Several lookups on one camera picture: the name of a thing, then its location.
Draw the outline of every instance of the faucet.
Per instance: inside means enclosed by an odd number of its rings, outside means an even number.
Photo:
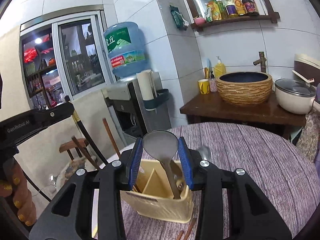
[[[259,57],[260,59],[253,62],[253,64],[256,66],[260,64],[261,72],[266,73],[266,61],[267,59],[264,57],[264,51],[259,51]]]

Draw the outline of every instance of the pink bowl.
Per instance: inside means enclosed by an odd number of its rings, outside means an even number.
[[[202,17],[197,17],[197,18],[194,18],[193,20],[195,21],[196,25],[202,25],[205,23],[205,19]]]

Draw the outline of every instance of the human hand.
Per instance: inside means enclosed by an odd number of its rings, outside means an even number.
[[[27,179],[23,175],[22,169],[18,163],[12,168],[12,178],[9,182],[0,180],[0,196],[8,197],[12,194],[12,184],[17,186],[13,195],[13,203],[19,209],[18,218],[31,226],[36,222],[36,207],[32,202],[30,190],[28,190]]]

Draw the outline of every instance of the metal spoon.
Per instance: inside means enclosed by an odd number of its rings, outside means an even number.
[[[142,139],[142,146],[145,151],[153,158],[161,162],[167,174],[167,178],[174,198],[181,198],[179,190],[172,173],[170,162],[178,150],[177,137],[168,131],[157,130],[147,133]]]
[[[211,153],[207,146],[201,146],[197,149],[203,160],[210,161]]]

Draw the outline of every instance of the vessel sink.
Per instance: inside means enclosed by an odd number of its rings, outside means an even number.
[[[272,77],[263,72],[232,72],[216,78],[221,98],[239,106],[265,102],[272,91]]]

